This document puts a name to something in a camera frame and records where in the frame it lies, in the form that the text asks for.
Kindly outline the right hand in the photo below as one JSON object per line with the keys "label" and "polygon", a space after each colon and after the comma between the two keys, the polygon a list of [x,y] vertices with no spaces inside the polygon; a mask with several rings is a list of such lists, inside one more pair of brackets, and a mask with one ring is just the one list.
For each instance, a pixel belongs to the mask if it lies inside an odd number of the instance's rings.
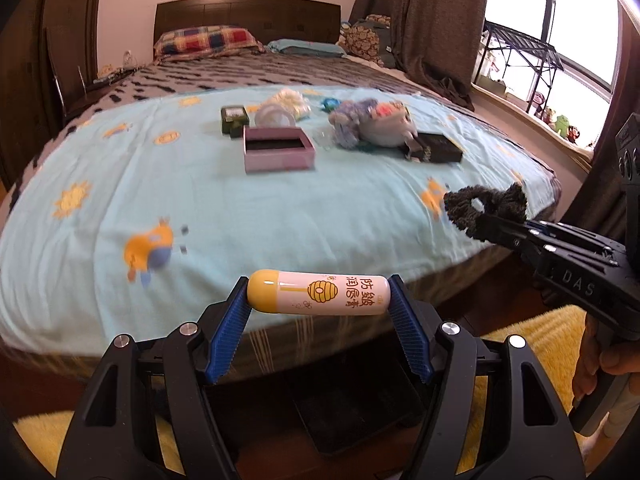
{"label": "right hand", "polygon": [[610,375],[629,374],[629,390],[634,396],[640,392],[640,347],[638,341],[610,344],[604,348],[597,341],[599,322],[590,314],[585,318],[585,330],[579,347],[579,356],[572,381],[574,398],[582,400],[597,387],[597,371]]}

